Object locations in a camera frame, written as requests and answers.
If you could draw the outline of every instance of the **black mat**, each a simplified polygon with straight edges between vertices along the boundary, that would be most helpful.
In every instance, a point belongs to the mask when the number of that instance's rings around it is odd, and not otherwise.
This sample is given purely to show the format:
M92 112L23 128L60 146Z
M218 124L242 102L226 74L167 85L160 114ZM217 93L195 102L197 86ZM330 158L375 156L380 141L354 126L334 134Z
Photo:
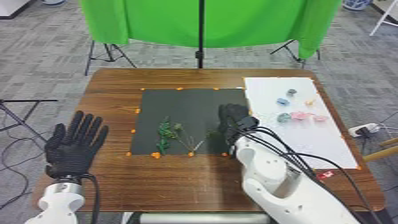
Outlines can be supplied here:
M227 152L224 137L217 132L218 105L227 103L247 105L243 90L146 90L135 125L131 153L135 155L149 155L153 152L158 152L158 126L167 116L171 126L181 123L188 135L194 136L195 144L204 140L195 153L220 154ZM169 143L167 154L187 154L188 149L181 143L176 140L169 140Z

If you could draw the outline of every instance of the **gray carpet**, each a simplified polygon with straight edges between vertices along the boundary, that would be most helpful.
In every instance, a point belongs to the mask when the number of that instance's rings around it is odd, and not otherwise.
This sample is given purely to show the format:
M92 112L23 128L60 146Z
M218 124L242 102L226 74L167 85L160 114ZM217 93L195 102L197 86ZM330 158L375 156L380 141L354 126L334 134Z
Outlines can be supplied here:
M380 121L398 111L398 29L382 26L375 37L368 36L380 14L371 8L362 12L339 10L329 35L322 44L322 61L311 58L307 69L316 73L346 127ZM28 121L39 132L51 130L59 122L67 122L78 105L91 77L83 77L91 37L76 0L60 7L46 7L39 2L18 18L0 21L0 96L4 99L59 99L39 106ZM286 51L270 56L279 45L210 49L206 68L298 68ZM140 68L195 67L192 48L131 41L124 52ZM91 72L99 67L128 67L121 59L115 63L94 62ZM28 106L11 105L18 114ZM398 127L398 117L389 126ZM11 135L30 137L23 128ZM387 139L380 132L368 144L364 154L380 150L377 142ZM0 133L0 147L12 139ZM7 164L41 153L32 141L21 142L7 153ZM386 205L391 216L398 216L398 156L371 162L370 168L386 190ZM28 176L30 187L43 173L43 157L28 161L16 170ZM19 193L23 179L9 171L0 172L0 204ZM2 210L0 223L23 223L37 214L27 195ZM101 214L99 223L117 223L121 214Z

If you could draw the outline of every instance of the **black robotic glove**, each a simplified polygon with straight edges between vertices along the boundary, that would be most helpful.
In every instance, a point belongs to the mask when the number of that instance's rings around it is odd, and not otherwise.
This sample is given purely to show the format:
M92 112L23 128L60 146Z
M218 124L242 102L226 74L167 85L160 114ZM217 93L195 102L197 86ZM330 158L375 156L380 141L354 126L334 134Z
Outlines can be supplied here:
M224 134L227 144L233 145L242 133L258 127L259 121L249 115L249 108L238 104L218 106L218 132Z
M92 114L85 116L83 112L78 111L67 131L64 124L55 126L53 137L44 145L46 161L50 163L46 174L55 179L67 175L76 177L89 173L92 159L108 134L108 126L103 126L98 134L101 117L96 117L94 121L92 119Z

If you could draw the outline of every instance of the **white paper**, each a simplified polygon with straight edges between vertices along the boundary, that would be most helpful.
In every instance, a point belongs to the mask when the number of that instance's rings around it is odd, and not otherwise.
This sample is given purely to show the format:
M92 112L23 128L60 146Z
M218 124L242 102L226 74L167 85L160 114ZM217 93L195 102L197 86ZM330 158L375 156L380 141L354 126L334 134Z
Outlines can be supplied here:
M259 119L261 126L274 130L293 150L325 157L343 168L355 169L357 162L341 138L332 115L316 93L313 80L309 78L247 77L245 88L252 116ZM297 90L293 97L286 96L290 89ZM284 98L290 101L288 106L277 104L277 98ZM313 99L313 106L307 106L306 101ZM327 116L327 121L314 122L311 115L302 121L291 120L288 123L279 123L279 114L297 111ZM316 169L336 169L322 160L306 158L306 161Z

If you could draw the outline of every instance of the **green backdrop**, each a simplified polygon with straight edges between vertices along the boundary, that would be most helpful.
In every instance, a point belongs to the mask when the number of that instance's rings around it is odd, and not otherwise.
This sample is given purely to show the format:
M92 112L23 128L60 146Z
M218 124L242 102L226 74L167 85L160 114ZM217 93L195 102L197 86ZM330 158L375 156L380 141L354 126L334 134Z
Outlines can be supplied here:
M80 0L92 39L128 39L197 47L199 0ZM204 47L298 40L309 58L323 40L341 0L206 0Z

